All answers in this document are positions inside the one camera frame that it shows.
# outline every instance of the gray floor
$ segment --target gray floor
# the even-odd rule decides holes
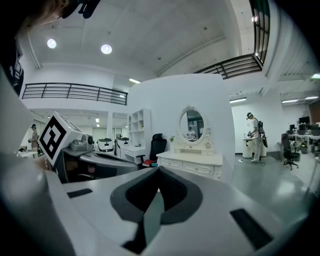
[[[250,164],[250,159],[236,155],[232,185],[268,208],[287,227],[305,218],[316,197],[294,175],[296,167],[293,166],[290,171],[283,162],[269,156],[261,161],[265,162],[265,166]],[[299,162],[297,164],[299,171],[303,172],[305,166]]]

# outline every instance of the white cabinet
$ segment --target white cabinet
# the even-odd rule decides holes
[[[128,116],[128,145],[121,148],[121,157],[140,164],[139,155],[149,159],[151,149],[151,111],[143,108]]]
[[[167,151],[156,156],[158,166],[174,168],[218,181],[221,178],[222,154],[202,155]]]

